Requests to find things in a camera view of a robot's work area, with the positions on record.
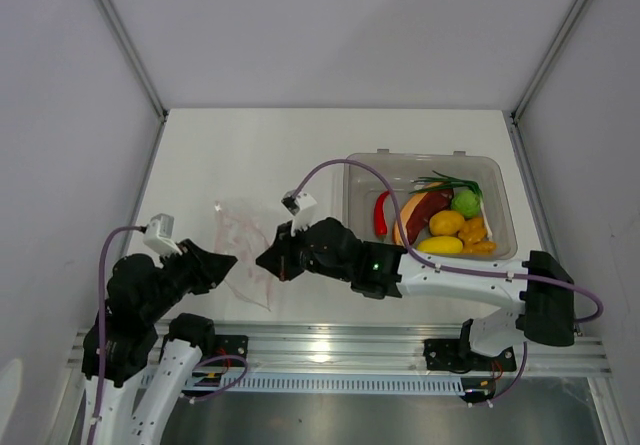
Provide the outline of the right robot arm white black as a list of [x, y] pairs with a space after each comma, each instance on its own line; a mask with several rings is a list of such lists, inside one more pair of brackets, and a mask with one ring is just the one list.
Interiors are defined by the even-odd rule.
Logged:
[[305, 230], [280, 225], [255, 263], [281, 281], [309, 272], [346, 282], [372, 299], [437, 296], [491, 305], [493, 313], [461, 328], [456, 354], [472, 369], [520, 343], [561, 348], [575, 342], [572, 279], [543, 251], [524, 261], [430, 256], [361, 240], [327, 218]]

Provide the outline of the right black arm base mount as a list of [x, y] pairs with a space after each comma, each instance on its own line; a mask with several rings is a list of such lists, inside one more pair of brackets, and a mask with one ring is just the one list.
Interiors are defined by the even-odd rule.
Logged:
[[467, 350], [459, 339], [427, 339], [423, 356], [429, 371], [454, 374], [470, 372], [515, 372], [517, 364], [512, 347], [496, 356], [485, 356]]

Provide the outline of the green onion stalks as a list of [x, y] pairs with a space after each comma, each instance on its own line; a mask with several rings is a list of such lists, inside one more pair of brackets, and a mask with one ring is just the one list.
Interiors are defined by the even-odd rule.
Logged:
[[474, 180], [458, 178], [434, 171], [434, 176], [421, 176], [411, 181], [417, 186], [415, 193], [426, 190], [466, 188], [473, 192], [479, 199], [483, 197], [482, 189]]

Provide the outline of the clear zip top bag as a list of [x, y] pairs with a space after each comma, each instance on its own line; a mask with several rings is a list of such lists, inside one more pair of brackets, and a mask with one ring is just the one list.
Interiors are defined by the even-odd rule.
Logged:
[[216, 201], [214, 216], [215, 249], [237, 258], [224, 283], [237, 300], [270, 312], [273, 278], [255, 263], [269, 245], [268, 214], [248, 199], [232, 198]]

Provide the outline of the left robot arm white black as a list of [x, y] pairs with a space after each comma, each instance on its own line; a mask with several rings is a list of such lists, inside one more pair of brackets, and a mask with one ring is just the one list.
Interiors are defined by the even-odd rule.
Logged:
[[214, 322], [182, 313], [163, 338], [158, 368], [138, 389], [158, 341], [157, 322], [188, 294], [215, 289], [236, 265], [232, 255], [206, 251], [189, 239], [154, 261], [120, 259], [102, 285], [104, 300], [83, 341], [87, 444], [157, 444], [197, 365], [216, 355]]

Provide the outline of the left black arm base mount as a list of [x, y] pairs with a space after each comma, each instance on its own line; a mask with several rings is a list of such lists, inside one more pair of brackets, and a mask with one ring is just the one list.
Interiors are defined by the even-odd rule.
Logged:
[[249, 349], [249, 337], [246, 335], [217, 335], [214, 342], [214, 365], [221, 367], [223, 371], [232, 368], [243, 368], [244, 365], [238, 356], [247, 358]]

